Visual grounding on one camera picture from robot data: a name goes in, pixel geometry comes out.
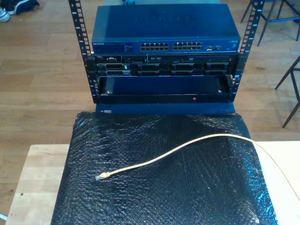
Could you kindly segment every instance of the shoe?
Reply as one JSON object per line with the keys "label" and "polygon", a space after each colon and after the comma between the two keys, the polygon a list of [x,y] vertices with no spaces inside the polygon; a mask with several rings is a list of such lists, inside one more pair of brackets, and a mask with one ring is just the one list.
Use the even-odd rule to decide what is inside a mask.
{"label": "shoe", "polygon": [[0,8],[0,22],[6,22],[10,19],[10,15],[5,11],[4,8]]}
{"label": "shoe", "polygon": [[9,15],[15,14],[13,0],[1,0],[1,8],[4,8]]}
{"label": "shoe", "polygon": [[37,0],[14,0],[15,14],[20,14],[25,11],[31,11],[35,6],[39,6]]}

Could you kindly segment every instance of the ethernet cable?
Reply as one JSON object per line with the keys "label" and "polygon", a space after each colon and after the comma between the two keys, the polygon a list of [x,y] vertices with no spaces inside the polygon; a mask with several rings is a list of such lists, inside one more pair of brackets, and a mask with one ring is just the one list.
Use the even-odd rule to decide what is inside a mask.
{"label": "ethernet cable", "polygon": [[176,147],[175,149],[172,149],[170,151],[168,151],[167,153],[159,156],[159,157],[156,157],[148,162],[145,162],[145,163],[140,163],[140,164],[137,164],[137,165],[132,165],[132,166],[128,166],[128,167],[124,167],[124,168],[121,168],[121,169],[118,169],[118,170],[115,170],[115,171],[112,171],[112,172],[103,172],[102,174],[96,176],[96,180],[102,180],[102,179],[105,179],[113,174],[116,174],[116,173],[120,173],[122,171],[126,171],[126,170],[131,170],[131,169],[134,169],[134,168],[138,168],[138,167],[141,167],[141,166],[145,166],[145,165],[148,165],[148,164],[151,164],[151,163],[154,163],[170,154],[172,154],[173,152],[189,145],[189,144],[192,144],[192,143],[195,143],[195,142],[198,142],[198,141],[201,141],[201,140],[204,140],[204,139],[208,139],[208,138],[212,138],[212,137],[222,137],[222,136],[226,136],[226,137],[235,137],[235,138],[239,138],[239,139],[242,139],[242,140],[245,140],[245,141],[248,141],[248,142],[251,142],[253,144],[256,144],[257,146],[259,146],[262,150],[264,150],[268,156],[273,160],[273,162],[276,164],[276,166],[280,169],[281,173],[283,174],[283,176],[285,177],[285,179],[287,180],[287,182],[289,183],[289,185],[291,186],[291,189],[292,191],[295,193],[295,195],[297,196],[297,198],[299,199],[300,201],[300,197],[296,194],[296,191],[293,189],[291,183],[289,182],[288,178],[286,177],[286,175],[284,174],[284,172],[282,171],[282,169],[280,168],[280,166],[276,163],[276,161],[273,159],[273,157],[260,145],[258,144],[257,142],[249,139],[249,138],[246,138],[246,137],[243,137],[243,136],[239,136],[239,135],[232,135],[232,134],[214,134],[214,135],[207,135],[207,136],[204,136],[204,137],[199,137],[199,138],[196,138],[196,139],[193,139],[189,142],[186,142],[178,147]]}

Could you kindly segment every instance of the metal chair leg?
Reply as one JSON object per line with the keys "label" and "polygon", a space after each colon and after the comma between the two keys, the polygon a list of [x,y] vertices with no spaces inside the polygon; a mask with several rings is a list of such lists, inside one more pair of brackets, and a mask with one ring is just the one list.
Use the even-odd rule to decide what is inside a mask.
{"label": "metal chair leg", "polygon": [[284,4],[284,1],[281,0],[281,4],[280,4],[279,11],[278,11],[277,19],[279,19],[283,4]]}
{"label": "metal chair leg", "polygon": [[248,12],[248,11],[249,11],[249,9],[250,9],[250,6],[251,6],[251,1],[252,1],[252,0],[250,0],[250,2],[249,2],[248,6],[247,6],[247,8],[246,8],[246,11],[245,11],[245,13],[244,13],[244,15],[243,15],[243,17],[242,17],[242,20],[240,21],[240,23],[242,23],[242,22],[243,22],[243,20],[245,19],[245,16],[246,16],[247,12]]}
{"label": "metal chair leg", "polygon": [[274,10],[275,4],[276,4],[276,0],[273,1],[273,4],[272,4],[272,6],[271,6],[271,10],[270,10],[270,12],[269,12],[269,15],[268,15],[268,18],[267,18],[267,20],[266,20],[266,23],[265,23],[265,25],[264,25],[264,27],[263,27],[262,34],[261,34],[261,37],[260,37],[260,39],[259,39],[259,41],[258,41],[258,45],[257,45],[257,46],[259,46],[260,43],[261,43],[261,41],[262,41],[263,35],[264,35],[264,33],[265,33],[266,29],[267,29],[267,26],[268,26],[268,23],[269,23],[269,21],[270,21],[271,14],[272,14],[272,12],[273,12],[273,10]]}
{"label": "metal chair leg", "polygon": [[298,91],[298,87],[297,87],[297,83],[296,83],[296,79],[295,79],[295,75],[294,75],[294,70],[291,71],[291,78],[292,78],[292,84],[294,86],[297,101],[300,102],[300,96],[299,96],[299,91]]}
{"label": "metal chair leg", "polygon": [[296,41],[298,41],[298,40],[299,40],[299,34],[300,34],[300,23],[299,23],[299,28],[298,28],[298,34],[297,34]]}
{"label": "metal chair leg", "polygon": [[297,110],[299,109],[299,107],[300,107],[300,102],[298,102],[298,103],[296,104],[296,106],[293,108],[291,114],[289,115],[289,117],[286,119],[284,125],[282,126],[283,128],[286,127],[287,123],[291,120],[291,118],[292,118],[293,115],[297,112]]}
{"label": "metal chair leg", "polygon": [[277,84],[275,90],[282,84],[282,82],[287,78],[287,76],[290,74],[290,72],[295,68],[295,66],[300,62],[300,56],[296,59],[296,61],[291,65],[291,67],[287,70],[285,75],[281,78],[279,83]]}

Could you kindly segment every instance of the bubble wrap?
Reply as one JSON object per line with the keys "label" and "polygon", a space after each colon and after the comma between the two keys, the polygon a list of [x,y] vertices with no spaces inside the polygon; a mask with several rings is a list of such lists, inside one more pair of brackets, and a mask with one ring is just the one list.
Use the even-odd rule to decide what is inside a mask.
{"label": "bubble wrap", "polygon": [[251,143],[216,137],[144,167],[192,139],[249,137],[238,114],[78,114],[52,225],[273,225],[275,211]]}

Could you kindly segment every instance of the netgear logo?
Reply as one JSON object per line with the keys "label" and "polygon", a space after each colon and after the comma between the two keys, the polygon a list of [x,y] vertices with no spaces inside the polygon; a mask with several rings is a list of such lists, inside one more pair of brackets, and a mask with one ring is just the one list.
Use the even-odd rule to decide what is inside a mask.
{"label": "netgear logo", "polygon": [[150,22],[150,23],[176,23],[176,22],[191,22],[195,21],[192,16],[137,16],[135,21]]}

